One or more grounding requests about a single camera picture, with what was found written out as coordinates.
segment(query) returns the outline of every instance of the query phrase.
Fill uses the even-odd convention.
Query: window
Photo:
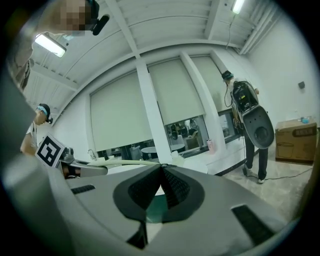
[[[181,60],[148,69],[171,151],[189,157],[208,150],[205,111]]]
[[[99,157],[119,160],[158,157],[137,72],[122,76],[91,95],[91,123]]]
[[[225,95],[227,86],[224,83],[221,73],[216,64],[209,56],[192,57],[191,58],[197,69],[199,70],[203,80],[205,81],[216,110],[218,112],[225,111],[228,107],[225,105]],[[230,96],[226,96],[227,105],[230,104]]]
[[[238,130],[234,126],[234,114],[232,109],[227,109],[218,113],[223,131],[225,143],[229,143],[238,138]]]
[[[158,156],[153,139],[98,151],[100,158],[116,160],[147,160],[157,161]]]
[[[209,136],[202,116],[168,124],[165,131],[171,152],[177,151],[185,157],[191,152],[208,149]]]

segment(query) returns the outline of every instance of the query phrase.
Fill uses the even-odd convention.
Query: black pants
[[[247,132],[244,132],[244,140],[245,140],[245,154],[246,154],[246,162],[245,165],[248,169],[252,168],[252,164],[255,156],[255,146],[249,139]],[[267,175],[267,164],[268,164],[268,149],[259,149],[259,171],[258,177],[260,180],[264,180]]]

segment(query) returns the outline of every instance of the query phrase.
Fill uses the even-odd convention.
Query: sneaker
[[[243,175],[244,175],[244,176],[247,176],[247,177],[248,177],[248,176],[250,175],[250,173],[251,173],[251,169],[249,169],[246,164],[244,165],[242,171],[243,171]]]

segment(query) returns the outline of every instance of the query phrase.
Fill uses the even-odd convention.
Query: white window shade
[[[217,68],[216,64],[210,57],[192,57],[191,58],[197,69],[199,70],[203,80],[208,86],[209,92],[215,104],[216,110],[218,112],[230,109],[226,107],[226,104],[229,106],[230,96],[226,94],[227,85],[224,83],[221,73]]]
[[[152,140],[136,72],[91,96],[91,122],[97,151]]]
[[[196,88],[180,59],[149,68],[164,125],[205,113]]]

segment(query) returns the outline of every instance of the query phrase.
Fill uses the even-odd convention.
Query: white t-shirt
[[[37,149],[37,125],[32,122],[28,131],[25,134],[31,134],[31,147]]]

